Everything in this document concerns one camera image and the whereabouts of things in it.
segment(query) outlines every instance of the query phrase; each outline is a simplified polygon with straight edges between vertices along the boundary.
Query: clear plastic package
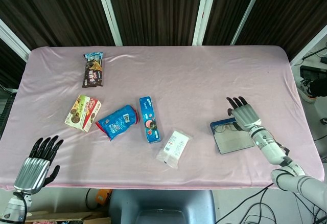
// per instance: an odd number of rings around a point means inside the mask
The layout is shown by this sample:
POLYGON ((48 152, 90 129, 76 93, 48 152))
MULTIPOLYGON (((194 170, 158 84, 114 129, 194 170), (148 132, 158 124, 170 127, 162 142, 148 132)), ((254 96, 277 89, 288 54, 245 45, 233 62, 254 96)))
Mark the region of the clear plastic package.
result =
POLYGON ((178 161, 191 138, 186 133, 175 130, 165 147, 159 151, 156 158, 170 167, 177 169, 178 161))

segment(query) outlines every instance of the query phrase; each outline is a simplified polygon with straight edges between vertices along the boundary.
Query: dark curtain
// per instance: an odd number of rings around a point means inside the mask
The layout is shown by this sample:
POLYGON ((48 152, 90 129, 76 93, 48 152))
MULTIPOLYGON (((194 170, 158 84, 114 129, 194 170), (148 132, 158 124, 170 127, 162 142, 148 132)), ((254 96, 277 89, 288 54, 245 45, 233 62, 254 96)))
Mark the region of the dark curtain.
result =
POLYGON ((251 0, 214 0, 203 45, 230 45, 251 0))
POLYGON ((191 45, 200 0, 111 0, 127 46, 191 45))
POLYGON ((31 50, 114 45, 100 0, 0 0, 0 18, 31 50))
POLYGON ((26 63, 1 39, 0 56, 0 84, 17 89, 26 63))
POLYGON ((291 60, 327 25, 327 0, 257 0, 237 45, 278 45, 291 60))

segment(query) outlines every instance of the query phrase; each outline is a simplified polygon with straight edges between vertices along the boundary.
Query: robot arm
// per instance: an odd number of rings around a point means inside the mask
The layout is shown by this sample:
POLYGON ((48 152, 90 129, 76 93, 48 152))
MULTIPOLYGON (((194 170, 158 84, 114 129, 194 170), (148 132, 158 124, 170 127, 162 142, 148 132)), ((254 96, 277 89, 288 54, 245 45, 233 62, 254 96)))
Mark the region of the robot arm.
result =
POLYGON ((227 98, 233 109, 228 115, 235 117, 234 126, 249 132, 252 140, 270 164, 280 165, 271 172, 272 181, 284 191, 299 193, 316 206, 327 211, 327 185, 305 174, 303 169, 289 158, 272 134, 261 126, 261 120, 243 97, 227 98))
POLYGON ((43 141, 40 138, 33 146, 33 149, 28 158, 25 159, 19 174, 14 183, 14 197, 9 200, 7 208, 5 209, 0 224, 17 223, 23 224, 25 222, 28 207, 31 206, 31 195, 38 193, 42 187, 52 182, 60 169, 57 165, 53 173, 46 177, 50 165, 56 156, 57 150, 63 143, 63 140, 54 143, 58 136, 52 139, 47 138, 43 141))

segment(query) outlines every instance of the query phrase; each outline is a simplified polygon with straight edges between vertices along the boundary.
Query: pink tablecloth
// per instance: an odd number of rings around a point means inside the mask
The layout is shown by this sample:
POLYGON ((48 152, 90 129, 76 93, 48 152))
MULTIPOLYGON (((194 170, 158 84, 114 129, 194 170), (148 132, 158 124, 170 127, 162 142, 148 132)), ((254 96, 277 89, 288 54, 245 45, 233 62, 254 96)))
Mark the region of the pink tablecloth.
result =
POLYGON ((226 96, 243 96, 290 157, 320 180, 324 173, 285 52, 274 46, 77 47, 32 51, 0 141, 0 187, 12 188, 39 137, 64 143, 56 187, 218 189, 266 186, 270 165, 257 147, 220 155, 209 124, 227 118, 226 96), (104 52, 104 85, 82 88, 84 53, 104 52), (148 144, 142 125, 109 141, 93 125, 64 124, 79 94, 99 99, 100 119, 152 96, 163 141, 148 144), (191 134, 175 170, 155 159, 174 129, 191 134))

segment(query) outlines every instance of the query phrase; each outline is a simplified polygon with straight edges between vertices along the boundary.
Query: cookie picture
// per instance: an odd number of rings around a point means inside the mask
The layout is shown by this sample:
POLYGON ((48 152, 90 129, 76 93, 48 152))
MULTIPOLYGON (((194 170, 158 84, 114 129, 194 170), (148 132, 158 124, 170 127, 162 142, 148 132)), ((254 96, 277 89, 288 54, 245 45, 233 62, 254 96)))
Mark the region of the cookie picture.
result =
POLYGON ((72 116, 72 122, 73 123, 78 123, 80 121, 80 118, 77 116, 72 116))

